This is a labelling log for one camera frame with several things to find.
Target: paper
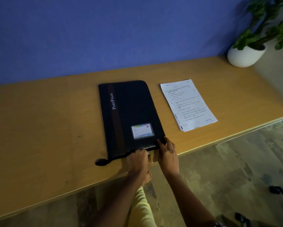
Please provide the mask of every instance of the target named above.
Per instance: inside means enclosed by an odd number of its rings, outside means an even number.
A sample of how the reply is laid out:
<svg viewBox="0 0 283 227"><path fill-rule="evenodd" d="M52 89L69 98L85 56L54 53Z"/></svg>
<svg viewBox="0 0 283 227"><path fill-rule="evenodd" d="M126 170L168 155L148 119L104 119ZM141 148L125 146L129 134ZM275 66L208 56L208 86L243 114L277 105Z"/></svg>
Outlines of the paper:
<svg viewBox="0 0 283 227"><path fill-rule="evenodd" d="M150 123L139 124L131 126L133 139L142 139L154 136L152 126Z"/></svg>
<svg viewBox="0 0 283 227"><path fill-rule="evenodd" d="M182 131L217 122L192 80L161 84L178 127Z"/></svg>

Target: black portfolio case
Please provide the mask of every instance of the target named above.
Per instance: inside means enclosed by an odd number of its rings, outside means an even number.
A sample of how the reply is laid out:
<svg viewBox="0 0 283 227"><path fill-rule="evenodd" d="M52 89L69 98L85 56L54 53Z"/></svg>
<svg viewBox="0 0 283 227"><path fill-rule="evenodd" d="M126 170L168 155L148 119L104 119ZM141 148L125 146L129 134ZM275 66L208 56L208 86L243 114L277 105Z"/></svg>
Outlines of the black portfolio case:
<svg viewBox="0 0 283 227"><path fill-rule="evenodd" d="M142 80L100 84L108 159L98 159L104 166L112 160L128 156L136 149L158 149L164 130L157 115L147 84Z"/></svg>

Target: person's right arm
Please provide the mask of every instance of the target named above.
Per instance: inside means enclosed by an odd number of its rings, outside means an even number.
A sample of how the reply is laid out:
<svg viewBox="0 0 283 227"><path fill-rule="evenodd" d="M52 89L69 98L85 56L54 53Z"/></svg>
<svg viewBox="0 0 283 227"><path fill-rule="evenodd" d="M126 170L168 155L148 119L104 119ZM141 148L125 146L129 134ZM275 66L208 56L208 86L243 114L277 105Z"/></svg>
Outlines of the person's right arm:
<svg viewBox="0 0 283 227"><path fill-rule="evenodd" d="M166 177L186 226L214 226L215 217L203 206L192 193L179 174L179 162L176 146L165 137L167 146L157 140L160 151L158 163Z"/></svg>

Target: stack of papers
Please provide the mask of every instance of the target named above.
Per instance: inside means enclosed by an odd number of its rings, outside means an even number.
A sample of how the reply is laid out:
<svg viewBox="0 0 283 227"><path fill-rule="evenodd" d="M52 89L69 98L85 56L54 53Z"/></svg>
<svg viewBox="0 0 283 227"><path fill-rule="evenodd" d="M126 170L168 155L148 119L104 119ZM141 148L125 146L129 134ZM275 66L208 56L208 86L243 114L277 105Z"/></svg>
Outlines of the stack of papers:
<svg viewBox="0 0 283 227"><path fill-rule="evenodd" d="M192 80L161 84L161 89L181 131L190 131L218 121Z"/></svg>

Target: tiled floor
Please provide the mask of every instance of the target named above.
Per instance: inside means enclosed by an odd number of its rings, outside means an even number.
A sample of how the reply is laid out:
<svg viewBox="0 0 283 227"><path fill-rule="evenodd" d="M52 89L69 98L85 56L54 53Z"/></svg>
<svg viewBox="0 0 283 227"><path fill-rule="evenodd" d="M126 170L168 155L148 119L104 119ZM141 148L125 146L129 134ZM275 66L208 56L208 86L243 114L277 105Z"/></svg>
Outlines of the tiled floor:
<svg viewBox="0 0 283 227"><path fill-rule="evenodd" d="M180 156L179 161L185 182L215 216L229 221L240 212L254 226L283 226L283 197L268 191L269 185L283 187L283 122ZM157 226L184 226L159 166L151 172L144 191ZM2 220L0 226L87 226L121 181Z"/></svg>

